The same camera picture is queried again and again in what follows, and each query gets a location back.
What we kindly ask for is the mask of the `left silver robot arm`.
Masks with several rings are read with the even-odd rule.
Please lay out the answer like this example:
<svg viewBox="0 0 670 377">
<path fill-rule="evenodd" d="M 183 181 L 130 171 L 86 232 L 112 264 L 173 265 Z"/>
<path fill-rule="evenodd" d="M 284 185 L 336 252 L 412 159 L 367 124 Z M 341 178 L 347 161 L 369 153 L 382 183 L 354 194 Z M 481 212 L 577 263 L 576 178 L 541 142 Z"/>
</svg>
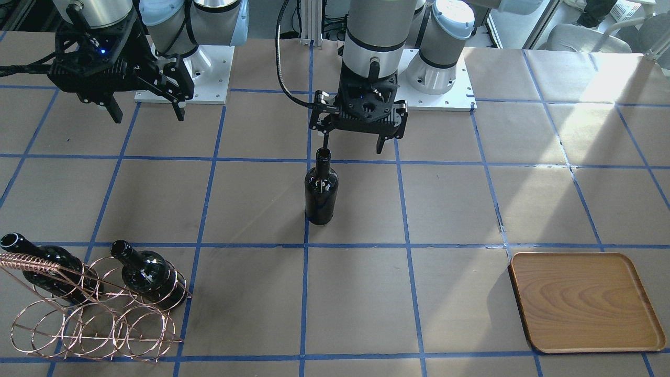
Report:
<svg viewBox="0 0 670 377">
<path fill-rule="evenodd" d="M 342 46 L 338 92 L 316 91 L 309 128 L 404 136 L 409 88 L 438 98 L 454 86 L 457 62 L 475 26 L 472 5 L 527 15 L 539 1 L 352 1 Z"/>
</svg>

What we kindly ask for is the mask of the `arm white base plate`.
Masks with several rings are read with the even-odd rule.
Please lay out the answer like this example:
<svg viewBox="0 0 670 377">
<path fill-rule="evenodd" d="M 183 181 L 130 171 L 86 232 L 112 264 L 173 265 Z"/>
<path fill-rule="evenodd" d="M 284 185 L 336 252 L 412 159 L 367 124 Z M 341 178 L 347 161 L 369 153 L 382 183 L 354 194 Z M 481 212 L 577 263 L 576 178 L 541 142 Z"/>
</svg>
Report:
<svg viewBox="0 0 670 377">
<path fill-rule="evenodd" d="M 451 110 L 469 112 L 476 110 L 478 105 L 471 79 L 466 67 L 464 55 L 459 57 L 456 65 L 446 74 L 422 74 L 412 71 L 406 74 L 407 67 L 419 49 L 404 49 L 398 69 L 398 84 L 395 100 L 405 100 L 411 110 Z"/>
<path fill-rule="evenodd" d="M 200 45 L 186 58 L 194 82 L 194 96 L 181 103 L 181 107 L 186 104 L 226 104 L 234 52 L 234 46 Z"/>
</svg>

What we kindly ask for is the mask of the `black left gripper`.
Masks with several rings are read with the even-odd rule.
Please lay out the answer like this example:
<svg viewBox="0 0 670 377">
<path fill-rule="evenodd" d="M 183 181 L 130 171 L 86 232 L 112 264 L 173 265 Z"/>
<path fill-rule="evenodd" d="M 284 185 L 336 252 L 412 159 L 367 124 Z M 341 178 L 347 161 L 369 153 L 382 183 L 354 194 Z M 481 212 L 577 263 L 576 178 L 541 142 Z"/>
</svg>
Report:
<svg viewBox="0 0 670 377">
<path fill-rule="evenodd" d="M 408 109 L 406 100 L 395 100 L 398 88 L 397 72 L 373 82 L 342 68 L 337 95 L 329 98 L 317 91 L 312 103 L 309 128 L 323 132 L 321 149 L 330 151 L 330 132 L 335 129 L 377 135 L 377 154 L 390 139 L 402 138 Z"/>
</svg>

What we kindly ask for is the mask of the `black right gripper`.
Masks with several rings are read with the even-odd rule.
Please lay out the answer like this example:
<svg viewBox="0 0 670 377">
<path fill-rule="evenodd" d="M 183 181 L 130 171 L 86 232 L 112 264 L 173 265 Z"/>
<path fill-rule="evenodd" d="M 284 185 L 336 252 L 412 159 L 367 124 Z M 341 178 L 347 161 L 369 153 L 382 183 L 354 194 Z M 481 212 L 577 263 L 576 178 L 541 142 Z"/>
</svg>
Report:
<svg viewBox="0 0 670 377">
<path fill-rule="evenodd" d="M 154 57 L 136 15 L 127 15 L 106 28 L 78 30 L 63 21 L 55 34 L 55 57 L 48 79 L 60 90 L 83 101 L 102 103 L 116 124 L 124 112 L 115 92 L 150 91 L 172 103 L 178 121 L 185 119 L 186 101 L 195 84 L 177 53 Z"/>
</svg>

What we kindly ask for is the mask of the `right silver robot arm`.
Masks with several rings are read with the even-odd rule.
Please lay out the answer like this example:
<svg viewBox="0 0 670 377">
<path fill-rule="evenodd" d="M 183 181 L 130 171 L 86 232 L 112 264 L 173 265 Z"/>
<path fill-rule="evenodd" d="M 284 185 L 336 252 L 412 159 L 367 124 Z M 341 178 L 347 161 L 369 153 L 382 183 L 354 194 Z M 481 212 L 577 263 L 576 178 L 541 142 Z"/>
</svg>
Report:
<svg viewBox="0 0 670 377">
<path fill-rule="evenodd" d="M 114 95 L 168 103 L 227 102 L 233 53 L 248 38 L 247 1 L 55 1 L 64 22 L 47 76 L 122 121 Z"/>
</svg>

